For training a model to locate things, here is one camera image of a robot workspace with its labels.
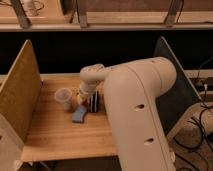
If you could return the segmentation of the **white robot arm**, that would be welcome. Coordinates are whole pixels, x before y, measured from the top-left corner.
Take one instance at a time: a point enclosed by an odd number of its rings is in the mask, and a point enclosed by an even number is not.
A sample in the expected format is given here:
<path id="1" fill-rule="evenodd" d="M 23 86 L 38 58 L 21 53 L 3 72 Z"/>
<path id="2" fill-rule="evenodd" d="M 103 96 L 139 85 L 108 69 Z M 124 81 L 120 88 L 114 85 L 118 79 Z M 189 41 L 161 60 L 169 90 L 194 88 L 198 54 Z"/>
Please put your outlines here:
<path id="1" fill-rule="evenodd" d="M 103 86 L 104 104 L 122 171 L 175 171 L 156 107 L 156 98 L 176 81 L 164 57 L 81 69 L 78 102 Z"/>

